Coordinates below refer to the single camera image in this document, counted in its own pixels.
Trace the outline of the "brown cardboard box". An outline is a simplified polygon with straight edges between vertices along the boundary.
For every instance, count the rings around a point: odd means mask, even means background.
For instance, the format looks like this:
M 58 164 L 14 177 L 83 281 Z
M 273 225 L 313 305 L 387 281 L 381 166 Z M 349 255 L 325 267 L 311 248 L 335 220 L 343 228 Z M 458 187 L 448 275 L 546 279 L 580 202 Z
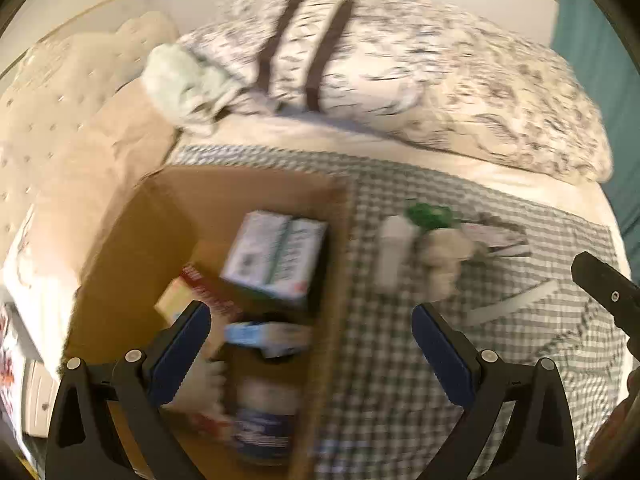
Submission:
M 346 312 L 345 179 L 168 166 L 82 279 L 50 479 L 308 479 Z

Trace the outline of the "red white box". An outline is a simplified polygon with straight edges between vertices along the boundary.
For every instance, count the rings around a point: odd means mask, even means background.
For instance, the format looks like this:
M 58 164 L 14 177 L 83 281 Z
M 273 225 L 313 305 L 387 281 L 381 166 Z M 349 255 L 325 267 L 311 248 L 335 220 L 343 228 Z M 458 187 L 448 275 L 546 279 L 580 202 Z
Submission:
M 210 311 L 209 335 L 204 344 L 204 356 L 212 358 L 224 344 L 224 328 L 240 318 L 242 309 L 214 287 L 214 282 L 196 266 L 186 264 L 160 295 L 154 308 L 170 325 L 192 301 L 201 301 Z

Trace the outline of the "clear plastic water bottle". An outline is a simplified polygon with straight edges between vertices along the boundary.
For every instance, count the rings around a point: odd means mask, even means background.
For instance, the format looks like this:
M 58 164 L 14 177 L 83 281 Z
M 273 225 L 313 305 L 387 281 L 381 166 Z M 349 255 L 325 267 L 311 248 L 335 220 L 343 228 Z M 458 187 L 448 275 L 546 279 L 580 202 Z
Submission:
M 256 464 L 283 464 L 290 455 L 299 402 L 295 387 L 259 377 L 244 379 L 232 432 L 239 456 Z

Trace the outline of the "floral folded duvet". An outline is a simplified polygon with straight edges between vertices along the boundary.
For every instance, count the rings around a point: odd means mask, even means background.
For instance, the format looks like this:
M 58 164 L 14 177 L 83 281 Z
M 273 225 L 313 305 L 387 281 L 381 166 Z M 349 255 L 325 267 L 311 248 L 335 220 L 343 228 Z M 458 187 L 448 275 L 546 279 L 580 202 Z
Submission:
M 271 101 L 412 145 L 604 182 L 602 116 L 562 56 L 428 0 L 222 0 L 181 38 Z

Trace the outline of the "green wrapper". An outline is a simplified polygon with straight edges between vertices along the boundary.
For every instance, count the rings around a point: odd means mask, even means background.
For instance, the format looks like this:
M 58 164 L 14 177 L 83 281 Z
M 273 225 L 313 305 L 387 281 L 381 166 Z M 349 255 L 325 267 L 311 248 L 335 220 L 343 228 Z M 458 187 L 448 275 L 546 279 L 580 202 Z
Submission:
M 450 208 L 444 206 L 416 202 L 405 209 L 405 215 L 424 232 L 449 229 L 454 225 L 454 214 Z

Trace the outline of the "white cylindrical bottle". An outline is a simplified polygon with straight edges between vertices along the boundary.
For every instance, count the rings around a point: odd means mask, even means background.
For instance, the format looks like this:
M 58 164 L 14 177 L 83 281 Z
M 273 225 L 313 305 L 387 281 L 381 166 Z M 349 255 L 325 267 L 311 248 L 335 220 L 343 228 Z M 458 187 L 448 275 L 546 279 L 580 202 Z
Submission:
M 398 287 L 402 266 L 418 231 L 406 216 L 389 216 L 378 228 L 375 287 L 381 294 L 391 294 Z

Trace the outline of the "blue floral tissue pack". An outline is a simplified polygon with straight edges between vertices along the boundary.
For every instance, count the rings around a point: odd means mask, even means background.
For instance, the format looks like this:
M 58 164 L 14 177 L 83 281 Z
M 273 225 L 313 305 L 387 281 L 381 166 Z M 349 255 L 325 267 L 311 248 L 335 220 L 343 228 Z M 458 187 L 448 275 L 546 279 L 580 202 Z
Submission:
M 224 341 L 257 349 L 265 359 L 289 356 L 306 350 L 311 343 L 309 326 L 285 322 L 231 323 L 224 328 Z

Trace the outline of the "cream tufted headboard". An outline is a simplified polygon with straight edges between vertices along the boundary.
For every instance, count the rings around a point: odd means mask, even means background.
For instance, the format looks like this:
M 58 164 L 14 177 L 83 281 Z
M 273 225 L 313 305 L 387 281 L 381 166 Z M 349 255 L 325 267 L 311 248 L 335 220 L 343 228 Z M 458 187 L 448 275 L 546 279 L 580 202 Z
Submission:
M 78 32 L 27 51 L 1 96 L 1 255 L 34 201 L 49 162 L 81 133 L 150 52 L 178 38 L 173 21 L 148 12 L 116 32 Z

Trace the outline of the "white green medicine box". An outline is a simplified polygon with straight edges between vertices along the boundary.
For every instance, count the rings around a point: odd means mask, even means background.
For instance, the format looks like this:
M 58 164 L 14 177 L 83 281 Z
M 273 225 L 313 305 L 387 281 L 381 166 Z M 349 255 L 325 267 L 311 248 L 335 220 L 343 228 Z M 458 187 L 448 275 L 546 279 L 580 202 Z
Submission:
M 295 307 L 303 307 L 318 268 L 328 224 L 254 210 L 245 215 L 220 277 Z

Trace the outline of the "dark wet wipes pack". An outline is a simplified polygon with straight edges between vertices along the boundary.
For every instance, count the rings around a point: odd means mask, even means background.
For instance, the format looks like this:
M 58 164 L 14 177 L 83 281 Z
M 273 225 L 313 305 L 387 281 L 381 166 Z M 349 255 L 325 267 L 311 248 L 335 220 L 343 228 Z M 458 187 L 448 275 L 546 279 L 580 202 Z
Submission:
M 462 220 L 459 228 L 486 257 L 529 257 L 532 253 L 525 226 L 495 214 L 481 212 L 473 219 Z

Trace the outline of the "white plastic tube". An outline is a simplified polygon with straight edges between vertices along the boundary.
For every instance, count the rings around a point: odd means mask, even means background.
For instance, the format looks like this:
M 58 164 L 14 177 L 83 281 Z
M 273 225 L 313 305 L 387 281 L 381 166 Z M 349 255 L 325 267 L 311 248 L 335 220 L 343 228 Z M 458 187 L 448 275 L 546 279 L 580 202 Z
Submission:
M 482 325 L 505 318 L 530 304 L 545 300 L 559 290 L 559 283 L 555 280 L 545 281 L 530 289 L 524 290 L 512 297 L 503 299 L 496 304 L 471 310 L 465 317 L 465 324 L 469 326 Z

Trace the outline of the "pale green towel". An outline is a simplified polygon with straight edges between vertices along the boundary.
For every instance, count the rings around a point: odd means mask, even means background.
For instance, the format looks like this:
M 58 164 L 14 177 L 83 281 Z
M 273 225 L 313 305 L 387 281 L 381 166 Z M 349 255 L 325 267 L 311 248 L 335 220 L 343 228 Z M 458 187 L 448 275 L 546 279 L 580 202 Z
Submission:
M 163 118 L 201 138 L 215 133 L 218 114 L 242 90 L 225 70 L 199 61 L 178 44 L 155 47 L 140 79 Z

